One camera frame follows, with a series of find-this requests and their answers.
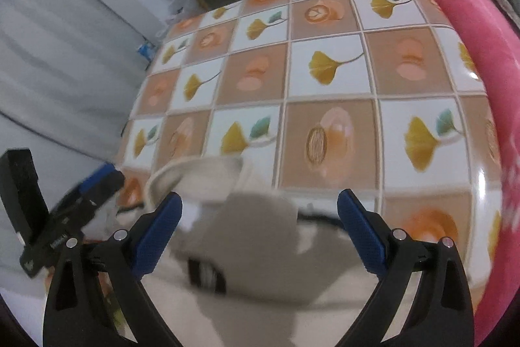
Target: silver screw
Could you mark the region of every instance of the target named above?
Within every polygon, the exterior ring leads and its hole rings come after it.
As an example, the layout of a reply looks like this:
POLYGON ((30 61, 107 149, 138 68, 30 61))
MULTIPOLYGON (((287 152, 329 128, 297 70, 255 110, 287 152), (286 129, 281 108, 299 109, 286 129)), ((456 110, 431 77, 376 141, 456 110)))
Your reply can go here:
POLYGON ((445 245, 446 247, 453 247, 455 246, 455 243, 453 242, 453 240, 449 237, 443 237, 443 245, 445 245))
POLYGON ((114 233, 114 238, 118 241, 121 241, 121 240, 124 240, 126 238, 126 236, 128 235, 128 232, 124 229, 118 229, 115 233, 114 233))
POLYGON ((396 228, 395 230, 393 230, 392 235, 398 240, 404 240, 406 238, 405 230, 402 230, 400 228, 396 228))
POLYGON ((65 243, 68 248, 72 248, 77 245, 77 239, 76 238, 69 238, 67 240, 67 243, 65 243))

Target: pink fleece blanket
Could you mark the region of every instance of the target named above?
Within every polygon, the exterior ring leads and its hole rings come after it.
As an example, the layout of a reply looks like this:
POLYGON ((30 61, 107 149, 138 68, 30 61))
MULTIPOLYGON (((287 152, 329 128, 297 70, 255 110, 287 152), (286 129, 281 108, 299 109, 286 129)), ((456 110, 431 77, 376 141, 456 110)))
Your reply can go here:
POLYGON ((520 286, 520 39, 490 0, 435 0, 481 76, 502 160, 502 226, 491 276, 475 314, 475 345, 495 327, 520 286))

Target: brown square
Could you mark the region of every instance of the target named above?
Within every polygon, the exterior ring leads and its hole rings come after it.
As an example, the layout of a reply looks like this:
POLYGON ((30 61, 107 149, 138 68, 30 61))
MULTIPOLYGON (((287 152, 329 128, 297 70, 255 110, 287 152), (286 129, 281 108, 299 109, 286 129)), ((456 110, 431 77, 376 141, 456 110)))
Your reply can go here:
POLYGON ((443 10, 440 9, 435 0, 416 0, 419 4, 423 14, 426 16, 426 20, 431 24, 446 24, 451 26, 443 10))
POLYGON ((123 168, 121 172, 125 176, 125 185, 119 192, 115 204, 121 209, 131 208, 144 200, 145 185, 150 174, 128 168, 123 168))
POLYGON ((199 30, 184 63, 198 63, 225 55, 236 23, 237 20, 231 20, 199 30))
POLYGON ((200 22, 202 21, 203 17, 204 14, 201 14, 175 24, 168 32, 168 35, 166 36, 165 40, 172 40, 176 37, 183 36, 183 34, 194 32, 199 28, 200 22))
POLYGON ((293 40, 359 29, 350 0, 306 0, 291 7, 293 40))
POLYGON ((366 33, 366 38, 378 94, 453 92, 429 28, 366 33))
POLYGON ((485 96, 462 96, 471 145, 472 176, 478 182, 480 170, 486 181, 500 181, 500 152, 497 131, 485 96))
POLYGON ((119 145, 118 154, 115 156, 114 163, 121 165, 125 158, 126 146, 128 145, 128 139, 130 138, 130 132, 132 131, 133 121, 127 121, 125 128, 123 129, 123 135, 121 136, 121 144, 119 145))
POLYGON ((289 0, 245 0, 241 16, 254 14, 289 3, 289 0))
POLYGON ((287 44, 230 55, 220 82, 217 104, 283 98, 287 44))
POLYGON ((470 237, 470 193, 387 196, 383 218, 390 228, 402 228, 417 240, 436 243, 445 236, 453 238, 464 260, 470 237))
POLYGON ((155 169, 184 156, 202 154, 209 111, 168 116, 163 124, 155 169))
POLYGON ((175 83, 180 70, 166 71, 148 76, 146 87, 142 92, 138 115, 164 113, 168 109, 175 83))
POLYGON ((282 187, 376 188, 373 101, 290 103, 286 117, 282 187))

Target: beige fabric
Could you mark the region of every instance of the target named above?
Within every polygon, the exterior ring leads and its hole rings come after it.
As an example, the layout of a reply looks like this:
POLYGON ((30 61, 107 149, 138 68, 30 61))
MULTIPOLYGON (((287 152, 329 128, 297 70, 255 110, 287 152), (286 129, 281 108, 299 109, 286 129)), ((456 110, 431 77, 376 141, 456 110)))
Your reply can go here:
POLYGON ((202 213, 188 229, 178 227, 142 283, 186 347, 335 345, 378 282, 344 232, 297 224, 296 206, 241 157, 170 163, 146 186, 146 208, 171 190, 185 211, 196 201, 202 213), (228 294, 191 287, 188 256, 221 270, 228 294))

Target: blue gripper pad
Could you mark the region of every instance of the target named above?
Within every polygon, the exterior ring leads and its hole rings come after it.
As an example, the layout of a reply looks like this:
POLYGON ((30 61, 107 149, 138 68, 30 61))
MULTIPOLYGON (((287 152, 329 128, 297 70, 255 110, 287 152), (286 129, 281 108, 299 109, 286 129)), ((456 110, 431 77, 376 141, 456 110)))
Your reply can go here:
POLYGON ((365 268, 371 274, 386 274, 385 247, 370 225, 366 211, 349 190, 343 190, 337 198, 337 213, 365 268))
POLYGON ((115 171, 115 167, 112 164, 105 163, 101 168, 97 169, 90 177, 85 178, 79 185, 80 194, 84 195, 93 186, 99 183, 108 174, 115 171))
POLYGON ((140 280, 153 272, 182 214, 183 202, 177 193, 168 194, 155 212, 150 214, 153 220, 133 250, 132 274, 135 278, 140 280))

